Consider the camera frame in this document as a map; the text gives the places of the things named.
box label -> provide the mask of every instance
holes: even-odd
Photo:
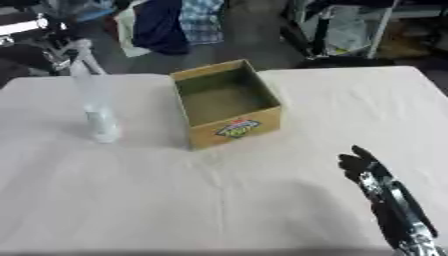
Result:
[[[257,121],[238,119],[233,121],[231,125],[227,125],[219,130],[216,135],[239,139],[260,125],[261,123]]]

table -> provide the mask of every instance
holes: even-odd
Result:
[[[411,67],[260,75],[284,104],[282,129],[196,152],[168,76],[96,78],[124,129],[110,145],[89,140],[70,78],[12,81],[0,251],[387,249],[337,168],[353,144],[407,184],[448,245],[448,101],[429,80]]]

robotic hand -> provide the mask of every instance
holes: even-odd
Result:
[[[372,154],[358,146],[352,151],[354,155],[339,155],[339,166],[371,201],[378,225],[397,254],[446,256],[434,243],[437,230],[406,187]]]

cardboard box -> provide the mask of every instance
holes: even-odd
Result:
[[[171,74],[193,149],[280,128],[281,105],[246,60]]]

checkered bag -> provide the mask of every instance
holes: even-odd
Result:
[[[223,40],[218,19],[223,3],[224,0],[183,0],[179,20],[190,44],[213,44]]]

